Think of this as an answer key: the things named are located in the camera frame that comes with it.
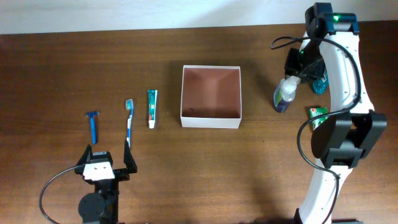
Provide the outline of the clear purple spray bottle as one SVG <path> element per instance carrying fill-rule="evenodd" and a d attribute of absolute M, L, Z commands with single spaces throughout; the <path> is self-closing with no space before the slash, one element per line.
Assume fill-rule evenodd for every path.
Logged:
<path fill-rule="evenodd" d="M 281 79 L 273 94 L 273 103 L 276 112 L 285 112 L 291 102 L 294 101 L 297 85 L 300 81 L 301 79 L 296 76 L 288 76 Z"/>

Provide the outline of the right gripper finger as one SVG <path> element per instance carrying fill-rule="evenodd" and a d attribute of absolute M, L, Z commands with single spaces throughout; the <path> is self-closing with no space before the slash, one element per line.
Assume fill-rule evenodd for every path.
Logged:
<path fill-rule="evenodd" d="M 301 64 L 299 61 L 299 49 L 290 48 L 284 65 L 285 76 L 298 77 L 301 72 Z"/>
<path fill-rule="evenodd" d="M 324 77 L 325 63 L 322 58 L 305 65 L 300 72 L 302 83 L 313 83 Z"/>

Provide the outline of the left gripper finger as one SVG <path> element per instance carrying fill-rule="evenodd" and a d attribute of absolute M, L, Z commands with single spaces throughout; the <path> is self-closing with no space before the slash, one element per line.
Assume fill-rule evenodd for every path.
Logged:
<path fill-rule="evenodd" d="M 91 155 L 92 155 L 91 145 L 88 144 L 83 155 L 78 160 L 76 166 L 83 166 L 83 165 L 89 163 L 89 161 L 91 160 Z"/>
<path fill-rule="evenodd" d="M 124 164 L 130 174 L 137 173 L 137 165 L 131 154 L 128 140 L 125 140 L 124 143 Z"/>

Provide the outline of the green soap packet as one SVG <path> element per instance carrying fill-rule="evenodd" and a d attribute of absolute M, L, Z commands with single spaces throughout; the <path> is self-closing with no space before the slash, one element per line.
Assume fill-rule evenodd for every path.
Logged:
<path fill-rule="evenodd" d="M 312 119 L 314 117 L 327 114 L 328 110 L 326 107 L 310 108 L 308 113 L 309 113 L 310 119 Z M 323 116 L 321 118 L 314 119 L 311 122 L 312 130 L 314 131 L 315 129 L 317 129 L 326 119 L 328 119 L 327 116 Z"/>

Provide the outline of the blue mouthwash bottle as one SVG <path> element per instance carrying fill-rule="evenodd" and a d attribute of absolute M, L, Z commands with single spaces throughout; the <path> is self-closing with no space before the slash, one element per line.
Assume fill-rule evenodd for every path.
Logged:
<path fill-rule="evenodd" d="M 318 79 L 312 83 L 312 90 L 314 93 L 317 95 L 322 95 L 326 91 L 327 87 L 329 85 L 328 82 L 328 74 L 327 70 L 323 72 L 323 77 L 321 79 Z"/>

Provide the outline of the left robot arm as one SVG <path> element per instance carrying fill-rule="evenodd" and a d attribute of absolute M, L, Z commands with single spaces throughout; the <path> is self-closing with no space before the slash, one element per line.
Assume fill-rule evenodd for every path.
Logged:
<path fill-rule="evenodd" d="M 119 222 L 119 183 L 130 180 L 137 172 L 129 141 L 124 142 L 125 168 L 113 169 L 111 153 L 93 152 L 88 145 L 76 164 L 75 173 L 94 186 L 79 202 L 83 223 L 115 224 Z"/>

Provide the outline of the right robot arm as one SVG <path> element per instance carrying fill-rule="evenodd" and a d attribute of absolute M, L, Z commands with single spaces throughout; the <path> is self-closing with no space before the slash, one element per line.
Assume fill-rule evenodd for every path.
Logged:
<path fill-rule="evenodd" d="M 315 81 L 328 75 L 331 106 L 311 138 L 315 162 L 307 196 L 295 223 L 331 223 L 341 187 L 361 159 L 368 156 L 387 126 L 376 113 L 359 62 L 359 25 L 355 14 L 333 12 L 328 2 L 305 11 L 306 32 L 299 49 L 289 50 L 285 74 Z"/>

